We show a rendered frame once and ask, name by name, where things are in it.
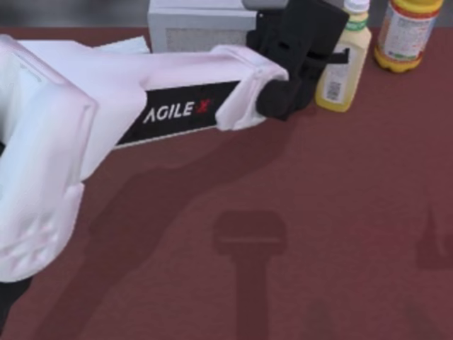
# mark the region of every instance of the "white container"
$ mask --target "white container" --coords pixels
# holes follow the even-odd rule
[[[241,0],[151,0],[148,25],[155,53],[210,51],[245,45],[256,12]]]

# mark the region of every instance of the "white bottle cap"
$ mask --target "white bottle cap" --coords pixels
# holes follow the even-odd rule
[[[369,0],[345,0],[345,9],[351,13],[368,12]]]

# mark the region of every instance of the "plastic bottle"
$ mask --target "plastic bottle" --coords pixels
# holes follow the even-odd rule
[[[444,0],[390,0],[374,57],[384,69],[416,68]]]
[[[349,62],[329,64],[315,95],[318,106],[335,112],[347,111],[354,100],[372,37],[367,27],[369,0],[345,0],[344,10],[350,14],[350,19],[335,52],[349,49]]]

